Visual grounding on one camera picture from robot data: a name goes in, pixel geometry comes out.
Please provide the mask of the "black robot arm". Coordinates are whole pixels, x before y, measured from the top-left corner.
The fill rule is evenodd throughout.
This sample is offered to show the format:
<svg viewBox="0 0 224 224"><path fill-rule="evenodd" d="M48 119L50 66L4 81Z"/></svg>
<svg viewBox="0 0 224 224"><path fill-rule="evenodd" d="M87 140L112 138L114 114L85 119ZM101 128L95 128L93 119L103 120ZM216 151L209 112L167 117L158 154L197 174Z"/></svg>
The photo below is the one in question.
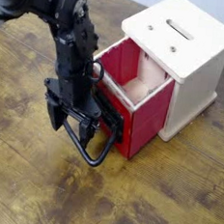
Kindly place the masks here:
<svg viewBox="0 0 224 224"><path fill-rule="evenodd" d="M74 111L81 114L77 140L86 146L95 134L100 111L91 95L93 56L98 49L98 34L89 18L87 0L0 0L0 24L35 14L46 22L55 41L57 76L47 78L47 108L57 130Z"/></svg>

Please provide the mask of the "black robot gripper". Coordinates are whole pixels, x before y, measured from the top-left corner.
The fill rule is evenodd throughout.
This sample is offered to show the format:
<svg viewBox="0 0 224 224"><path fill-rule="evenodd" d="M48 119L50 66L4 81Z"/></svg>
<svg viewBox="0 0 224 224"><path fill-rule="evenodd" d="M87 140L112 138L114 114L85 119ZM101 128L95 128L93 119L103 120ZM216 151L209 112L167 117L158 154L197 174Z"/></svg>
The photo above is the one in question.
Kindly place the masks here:
<svg viewBox="0 0 224 224"><path fill-rule="evenodd" d="M101 111L93 98L92 88L104 76L94 77L94 62L56 61L56 78L46 78L44 86L51 125L58 130L67 116L81 121L79 147L86 149L98 129Z"/></svg>

